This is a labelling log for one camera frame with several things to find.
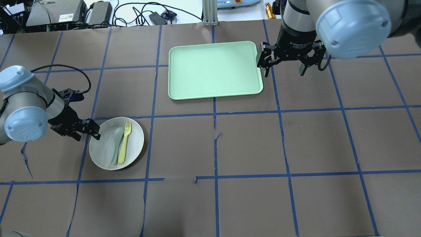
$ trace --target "white surface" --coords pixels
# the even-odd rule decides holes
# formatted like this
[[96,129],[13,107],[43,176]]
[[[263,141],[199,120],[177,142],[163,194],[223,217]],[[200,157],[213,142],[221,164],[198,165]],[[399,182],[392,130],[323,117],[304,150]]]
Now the white surface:
[[[96,2],[97,0],[85,0],[85,3],[87,6],[90,4]],[[144,2],[147,3],[148,1],[130,1],[130,0],[120,0],[119,5],[122,5],[124,3],[129,2]],[[176,7],[179,9],[183,9],[185,11],[188,11],[198,17],[202,16],[202,0],[157,0],[157,3],[169,5],[172,7]],[[117,0],[111,0],[110,1],[113,12],[114,8],[117,4]],[[260,3],[257,5],[253,5],[251,7],[238,7],[235,9],[219,9],[218,10],[218,20],[219,21],[248,21],[248,20],[261,20],[261,19],[267,19],[267,15],[265,12],[265,1],[261,0]],[[130,22],[135,19],[136,14],[134,13],[132,7],[136,7],[137,9],[141,10],[143,4],[130,4],[125,5],[118,9],[116,13],[116,17],[124,18],[127,22]],[[201,22],[199,19],[197,19],[194,16],[191,16],[185,12],[182,12],[180,10],[175,10],[168,8],[169,10],[172,10],[173,12],[177,13],[176,20],[173,21],[173,24],[187,24],[187,23],[198,23]],[[156,11],[157,13],[161,14],[165,9],[162,6],[158,5],[147,5],[145,7],[145,10],[151,10]],[[145,16],[146,19],[149,21],[150,24],[152,22],[149,20],[148,16]],[[118,25],[124,25],[122,22],[117,21]]]
[[[117,163],[116,165],[111,165],[115,150],[114,131],[118,127],[124,127],[126,121],[132,123],[132,132],[127,140],[126,160],[123,164]],[[101,134],[99,141],[91,137],[89,142],[89,155],[91,156],[92,161],[104,170],[122,169],[135,161],[142,151],[144,143],[143,130],[140,125],[131,118],[112,118],[100,125],[99,134]]]

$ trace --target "sticker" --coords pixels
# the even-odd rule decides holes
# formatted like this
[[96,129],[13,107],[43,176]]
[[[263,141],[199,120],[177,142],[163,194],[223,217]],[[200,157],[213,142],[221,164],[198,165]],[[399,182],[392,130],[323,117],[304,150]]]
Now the sticker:
[[71,22],[74,14],[63,14],[60,15],[59,22]]

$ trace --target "rectangular tray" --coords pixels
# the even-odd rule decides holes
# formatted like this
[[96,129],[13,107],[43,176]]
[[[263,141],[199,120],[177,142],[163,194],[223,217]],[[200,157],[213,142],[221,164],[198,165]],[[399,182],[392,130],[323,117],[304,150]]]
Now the rectangular tray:
[[169,53],[173,100],[258,94],[263,90],[251,41],[177,46]]

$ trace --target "yellow fork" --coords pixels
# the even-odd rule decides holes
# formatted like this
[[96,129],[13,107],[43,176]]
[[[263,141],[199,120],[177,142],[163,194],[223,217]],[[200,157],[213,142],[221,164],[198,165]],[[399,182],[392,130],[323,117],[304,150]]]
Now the yellow fork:
[[131,122],[127,121],[124,127],[123,143],[121,144],[120,154],[118,155],[118,163],[123,164],[126,159],[127,137],[131,133]]

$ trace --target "white plate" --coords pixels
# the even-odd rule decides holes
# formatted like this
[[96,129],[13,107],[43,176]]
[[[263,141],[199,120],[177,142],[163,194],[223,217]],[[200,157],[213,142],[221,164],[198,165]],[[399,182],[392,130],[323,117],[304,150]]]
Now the white plate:
[[[111,160],[114,155],[114,131],[118,127],[123,127],[126,121],[132,123],[132,132],[128,136],[126,160],[123,164],[112,165]],[[99,134],[101,138],[96,140],[91,138],[89,142],[89,154],[92,161],[104,170],[119,170],[130,165],[139,156],[143,148],[144,134],[140,125],[131,118],[112,118],[100,125]]]

